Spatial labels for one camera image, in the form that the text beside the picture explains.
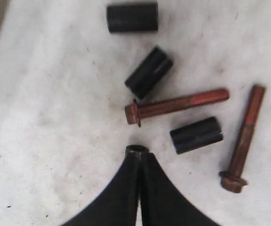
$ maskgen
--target white cloth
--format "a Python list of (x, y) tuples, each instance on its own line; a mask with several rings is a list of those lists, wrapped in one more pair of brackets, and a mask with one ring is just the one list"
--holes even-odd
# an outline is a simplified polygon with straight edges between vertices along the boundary
[[(271, 226), (271, 1), (159, 0), (159, 31), (126, 35), (109, 34), (108, 3), (10, 3), (0, 34), (0, 226), (64, 223), (105, 188), (128, 144), (149, 147), (219, 224)], [(156, 44), (175, 66), (147, 102), (218, 87), (230, 100), (128, 126), (124, 80)], [(249, 185), (232, 194), (218, 172), (255, 82), (268, 90), (243, 174)], [(169, 131), (209, 116), (224, 141), (177, 156)]]

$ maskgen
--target bolt head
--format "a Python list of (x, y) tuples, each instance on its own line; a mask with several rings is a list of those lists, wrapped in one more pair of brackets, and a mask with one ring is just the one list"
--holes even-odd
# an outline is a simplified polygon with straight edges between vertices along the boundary
[(138, 106), (135, 99), (134, 99), (133, 104), (125, 107), (125, 115), (126, 115), (127, 123), (129, 125), (137, 123), (138, 126), (141, 127), (141, 120), (139, 118)]
[(247, 182), (242, 178), (232, 176), (229, 172), (220, 172), (221, 186), (233, 193), (241, 193), (242, 187), (247, 185)]

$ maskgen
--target black bushing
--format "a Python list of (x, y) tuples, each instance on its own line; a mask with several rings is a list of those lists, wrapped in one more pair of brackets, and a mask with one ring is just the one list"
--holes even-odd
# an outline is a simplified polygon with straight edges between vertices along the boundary
[(222, 130), (211, 117), (170, 132), (177, 154), (204, 147), (223, 140)]
[(172, 66), (173, 61), (156, 46), (125, 81), (125, 85), (139, 99), (143, 99)]
[(112, 4), (106, 14), (110, 33), (149, 32), (159, 28), (157, 2)]

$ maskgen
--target rusty bolt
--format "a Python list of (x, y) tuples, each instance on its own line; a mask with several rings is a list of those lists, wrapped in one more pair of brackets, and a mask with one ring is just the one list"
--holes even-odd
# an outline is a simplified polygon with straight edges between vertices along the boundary
[(228, 171), (220, 172), (224, 189), (240, 193), (247, 182), (241, 178), (266, 88), (254, 85)]
[(149, 105), (138, 105), (136, 100), (134, 100), (133, 104), (125, 107), (125, 114), (129, 125), (137, 123), (138, 126), (141, 127), (141, 119), (144, 118), (177, 112), (190, 107), (212, 104), (229, 98), (230, 94), (228, 90), (216, 89), (188, 97), (156, 102)]

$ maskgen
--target black metal sleeve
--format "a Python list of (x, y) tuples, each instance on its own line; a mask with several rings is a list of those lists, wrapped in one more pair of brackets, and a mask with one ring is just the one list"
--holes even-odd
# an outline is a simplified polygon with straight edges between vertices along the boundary
[(110, 33), (148, 32), (159, 28), (156, 2), (112, 4), (106, 14)]

